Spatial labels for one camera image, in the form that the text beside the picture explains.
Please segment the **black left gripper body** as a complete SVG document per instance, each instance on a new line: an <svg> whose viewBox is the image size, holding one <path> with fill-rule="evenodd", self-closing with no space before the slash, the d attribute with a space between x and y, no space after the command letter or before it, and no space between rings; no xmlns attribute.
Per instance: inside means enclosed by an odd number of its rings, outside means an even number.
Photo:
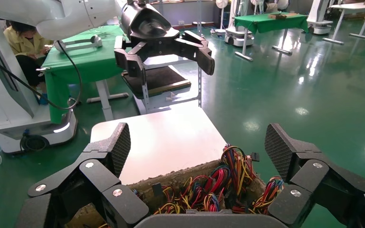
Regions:
<svg viewBox="0 0 365 228"><path fill-rule="evenodd" d="M144 1L128 1L121 15L121 25L130 43L125 41L120 48L122 54L127 47L137 47L135 54L179 54L179 31L152 5Z"/></svg>

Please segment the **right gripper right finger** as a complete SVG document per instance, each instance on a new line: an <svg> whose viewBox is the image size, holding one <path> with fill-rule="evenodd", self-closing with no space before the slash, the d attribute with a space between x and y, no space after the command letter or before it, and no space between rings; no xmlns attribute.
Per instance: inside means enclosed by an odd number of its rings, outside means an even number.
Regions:
<svg viewBox="0 0 365 228"><path fill-rule="evenodd" d="M269 214L299 228L315 205L348 228L365 228L365 178L330 161L314 144L288 136L278 123L267 126L265 151L286 184Z"/></svg>

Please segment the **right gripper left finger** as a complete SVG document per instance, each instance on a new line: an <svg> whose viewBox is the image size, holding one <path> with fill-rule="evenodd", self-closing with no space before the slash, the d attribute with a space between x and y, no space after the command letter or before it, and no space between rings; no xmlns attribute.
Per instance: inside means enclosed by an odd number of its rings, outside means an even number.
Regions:
<svg viewBox="0 0 365 228"><path fill-rule="evenodd" d="M107 139L89 143L71 165L32 185L15 226L62 228L92 204L108 226L135 227L149 208L119 178L130 149L129 126L120 123Z"/></svg>

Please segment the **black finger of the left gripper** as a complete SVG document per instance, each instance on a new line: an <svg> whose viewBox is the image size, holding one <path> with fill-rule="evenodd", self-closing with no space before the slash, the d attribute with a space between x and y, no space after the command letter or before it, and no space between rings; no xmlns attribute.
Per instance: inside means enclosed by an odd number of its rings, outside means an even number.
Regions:
<svg viewBox="0 0 365 228"><path fill-rule="evenodd" d="M145 67L142 58L146 60L150 55L150 46L158 40L158 36L135 37L125 40L124 36L116 36L114 53L118 67L126 70L131 77L137 77L146 82Z"/></svg>
<svg viewBox="0 0 365 228"><path fill-rule="evenodd" d="M197 62L200 69L211 76L215 70L215 60L208 44L205 38L186 30L181 38L172 41L172 51L173 54Z"/></svg>

